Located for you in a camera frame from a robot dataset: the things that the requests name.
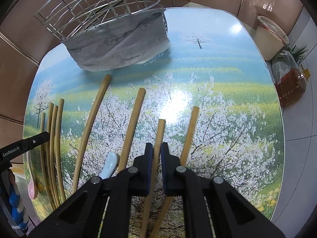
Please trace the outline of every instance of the tree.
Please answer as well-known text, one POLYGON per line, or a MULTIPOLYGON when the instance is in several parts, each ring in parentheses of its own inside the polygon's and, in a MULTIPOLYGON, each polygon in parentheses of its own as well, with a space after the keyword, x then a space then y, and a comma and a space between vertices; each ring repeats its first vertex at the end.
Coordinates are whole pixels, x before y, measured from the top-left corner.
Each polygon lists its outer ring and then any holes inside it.
POLYGON ((32 114, 37 115, 37 127, 39 127, 39 118, 41 112, 46 110, 53 100, 51 92, 53 91, 52 80, 44 80, 37 89, 32 100, 32 114))
POLYGON ((195 36, 195 35, 188 36, 188 39, 186 39, 186 40, 189 41, 189 42, 192 42, 194 44, 197 44, 200 49, 202 49, 202 47, 201 47, 202 43, 208 43, 209 42, 209 40, 203 39, 202 37, 198 37, 198 36, 195 36))
MULTIPOLYGON (((197 105, 200 113, 187 167, 200 176, 223 176, 246 199, 252 201, 259 191, 272 182, 276 174, 276 170, 272 170, 278 153, 274 148, 274 134, 261 133, 261 136, 255 136, 256 128, 266 124, 265 114, 254 104, 242 105, 243 110, 236 113, 232 109, 235 103, 226 100, 221 92, 214 91, 213 77, 203 84, 195 83, 196 79, 191 74, 188 90, 184 85, 178 88, 171 73, 166 74, 163 79, 154 75, 145 80, 146 97, 128 166, 132 165, 135 157, 144 153, 146 142, 154 144, 159 118, 166 119, 164 142, 168 142, 172 154, 180 156, 191 108, 197 105)), ((134 104, 131 93, 136 94, 136 91, 128 91, 126 97, 119 97, 110 89, 103 99, 84 155, 79 186, 100 173, 109 152, 121 153, 134 104)), ((87 118, 88 114, 79 124, 85 124, 87 118)), ((69 155, 76 156, 77 149, 70 149, 69 155)), ((161 172, 160 167, 148 225, 150 231, 165 198, 161 172)), ((132 199, 129 229, 131 237, 139 236, 143 202, 144 198, 132 199)), ((175 198, 158 236, 177 238, 183 237, 183 233, 182 200, 175 198)))

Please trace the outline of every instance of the plastic bag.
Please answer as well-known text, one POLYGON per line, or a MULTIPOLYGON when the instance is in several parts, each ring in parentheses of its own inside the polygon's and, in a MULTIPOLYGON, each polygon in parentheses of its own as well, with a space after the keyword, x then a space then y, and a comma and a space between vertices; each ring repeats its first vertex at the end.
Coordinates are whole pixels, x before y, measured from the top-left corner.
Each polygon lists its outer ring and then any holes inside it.
POLYGON ((279 38, 284 45, 289 44, 289 39, 287 35, 281 31, 280 29, 276 28, 273 24, 270 24, 272 22, 270 19, 264 17, 264 16, 258 16, 258 24, 261 28, 265 28, 268 31, 270 31, 274 36, 279 38))
POLYGON ((170 47, 164 11, 153 9, 125 16, 63 43, 84 70, 102 71, 143 64, 170 47))
POLYGON ((286 50, 277 53, 272 61, 272 73, 275 83, 283 78, 292 68, 299 68, 292 54, 286 50))

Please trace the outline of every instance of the blossoming tree picture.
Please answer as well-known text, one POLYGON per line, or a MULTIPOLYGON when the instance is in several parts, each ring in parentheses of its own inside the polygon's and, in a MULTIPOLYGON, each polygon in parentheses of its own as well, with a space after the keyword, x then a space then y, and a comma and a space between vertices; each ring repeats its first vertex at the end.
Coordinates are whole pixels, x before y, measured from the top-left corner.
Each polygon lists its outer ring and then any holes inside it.
MULTIPOLYGON (((180 156, 191 109, 198 106, 199 117, 186 166, 207 178, 222 176, 270 219, 282 182, 284 136, 278 97, 264 61, 243 27, 237 31, 240 24, 237 19, 224 11, 180 8, 167 10, 165 16, 171 48, 144 65, 85 72, 63 45, 52 50, 41 63, 43 70, 37 73, 31 89, 24 136, 39 132, 38 115, 33 108, 38 104, 43 83, 51 80, 46 97, 50 96, 55 104, 60 98, 65 99, 61 162, 63 184, 69 197, 83 129, 99 85, 109 73, 112 81, 90 133, 79 187, 101 172, 109 152, 121 154, 138 88, 144 87, 146 95, 128 166, 144 153, 145 143, 154 144, 159 118, 166 120, 163 141, 168 143, 173 155, 180 156), (188 13, 192 19, 186 18, 184 24, 181 21, 188 13), (213 22, 217 17, 223 21, 213 22), (209 22, 213 22, 212 28, 207 28, 209 22), (208 42, 204 42, 201 49, 186 40, 188 35, 208 42), (55 57, 63 58, 55 64, 48 60, 54 51, 55 57)), ((36 183, 42 187, 33 205, 43 220, 52 209, 48 207, 43 188, 39 152, 35 149, 31 156, 36 183)), ((164 198, 159 167, 148 225, 150 231, 164 198)), ((144 198, 132 199, 130 237, 139 237, 143 202, 144 198)), ((181 198, 173 200, 158 237, 184 237, 181 198)))

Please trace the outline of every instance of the wooden chopstick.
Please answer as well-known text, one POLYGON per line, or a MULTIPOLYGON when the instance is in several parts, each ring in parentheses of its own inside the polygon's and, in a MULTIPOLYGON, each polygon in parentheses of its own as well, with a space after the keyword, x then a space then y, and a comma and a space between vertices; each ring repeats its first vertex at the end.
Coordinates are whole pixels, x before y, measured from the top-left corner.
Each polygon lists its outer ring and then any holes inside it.
POLYGON ((104 80, 101 83, 101 86, 99 88, 99 91, 97 93, 96 99, 93 103, 93 106, 91 107, 88 120, 84 129, 84 133, 81 137, 81 142, 78 150, 78 155, 76 159, 76 165, 75 165, 75 172, 74 172, 74 179, 73 179, 73 190, 72 192, 75 193, 77 191, 78 187, 78 181, 79 181, 79 175, 81 170, 81 164, 84 159, 84 154, 87 147, 88 138, 91 132, 91 128, 93 127, 94 120, 96 118, 96 115, 98 113, 98 109, 100 107, 100 104, 102 102, 103 97, 105 96, 105 93, 107 91, 109 82, 111 80, 111 76, 107 74, 104 78, 104 80))
POLYGON ((52 124, 51 124, 51 133, 50 133, 50 164, 51 164, 53 198, 54 198, 56 207, 59 207, 61 204, 60 204, 58 193, 57 193, 57 186, 56 186, 56 179, 55 179, 55 166, 54 166, 54 142, 55 142, 55 126, 56 126, 57 111, 58 111, 58 106, 54 105, 53 115, 52 115, 52 124))
POLYGON ((61 118, 63 115, 64 108, 64 99, 60 99, 58 110, 57 110, 57 119, 56 119, 56 129, 55 129, 55 161, 56 161, 56 170, 57 170, 57 179, 58 186, 60 188, 62 203, 66 200, 63 176, 61 173, 61 118))
POLYGON ((120 161, 117 168, 117 171, 120 172, 123 169, 126 168, 126 164, 128 163, 128 157, 132 145, 132 140, 135 132, 135 127, 137 126, 137 120, 140 115, 141 107, 143 104, 145 96, 145 89, 140 87, 139 91, 137 93, 137 97, 135 99, 135 103, 133 106, 130 122, 128 125, 128 129, 126 131, 126 137, 124 139, 123 147, 122 147, 122 153, 120 155, 120 161))
MULTIPOLYGON (((46 125, 46 131, 48 133, 51 133, 53 107, 54 107, 54 104, 50 103, 48 117, 47 117, 47 125, 46 125)), ((52 176, 51 176, 51 163, 50 163, 50 141, 46 142, 46 164, 47 164, 47 172, 48 172, 49 181, 50 181, 49 190, 47 192, 48 193, 52 192, 51 194, 53 195, 53 198, 54 198, 53 182, 52 182, 52 176)))
MULTIPOLYGON (((187 135, 185 138, 185 143, 184 143, 184 147, 182 150, 182 154, 180 156, 180 164, 182 166, 185 166, 187 158, 188 158, 189 150, 191 148, 191 143, 192 143, 194 132, 195 132, 198 114, 199 114, 199 108, 194 107, 192 112, 191 112, 191 120, 189 122, 189 126, 188 126, 188 130, 187 130, 187 135)), ((158 216, 158 219, 155 223, 155 226, 151 232, 150 238, 154 238, 156 236, 157 232, 159 231, 159 229, 164 221, 164 218, 165 218, 165 216, 166 216, 166 214, 171 206, 173 199, 174 199, 174 197, 166 197, 165 198, 163 208, 162 208, 162 210, 158 216)))
POLYGON ((145 238, 146 236, 147 225, 149 222, 150 211, 151 211, 151 202, 152 202, 153 192, 155 187, 155 180, 156 180, 158 167, 159 167, 160 148, 163 142, 164 130, 165 130, 165 120, 159 119, 158 129, 157 129, 156 138, 155 138, 153 160, 152 160, 150 193, 145 198, 140 238, 145 238))
MULTIPOLYGON (((44 123, 45 123, 45 113, 42 112, 41 114, 41 126, 40 126, 40 132, 44 132, 44 123)), ((44 179, 44 184, 45 184, 45 189, 47 192, 47 196, 49 197, 50 204, 52 206, 52 210, 54 210, 54 204, 52 200, 52 196, 49 190, 49 185, 47 182, 47 176, 46 176, 46 169, 45 169, 45 159, 44 159, 44 144, 40 146, 41 149, 41 167, 42 167, 42 174, 43 174, 43 179, 44 179)))

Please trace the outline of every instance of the white floor tile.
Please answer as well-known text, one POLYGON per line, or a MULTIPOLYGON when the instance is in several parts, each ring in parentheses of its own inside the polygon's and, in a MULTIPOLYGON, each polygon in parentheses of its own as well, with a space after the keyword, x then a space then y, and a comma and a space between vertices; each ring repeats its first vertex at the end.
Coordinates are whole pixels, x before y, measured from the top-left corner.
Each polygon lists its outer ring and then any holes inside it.
POLYGON ((311 82, 307 83, 306 92, 294 102, 284 105, 283 125, 285 140, 310 137, 313 128, 313 95, 311 82))
POLYGON ((317 46, 306 57, 308 68, 311 72, 310 82, 313 89, 313 132, 312 135, 317 135, 317 46))
POLYGON ((285 142, 284 176, 281 193, 271 221, 274 223, 289 202, 302 174, 308 154, 310 137, 285 142))
POLYGON ((304 226, 317 204, 317 136, 311 138, 306 164, 288 205, 275 225, 286 238, 293 238, 304 226))
POLYGON ((306 27, 304 28, 303 32, 300 34, 299 38, 294 41, 294 44, 298 49, 301 49, 305 46, 306 55, 314 48, 317 44, 317 27, 312 18, 309 19, 306 27))
POLYGON ((308 17, 310 17, 310 15, 309 15, 307 9, 306 9, 304 6, 303 6, 303 12, 304 12, 308 17))

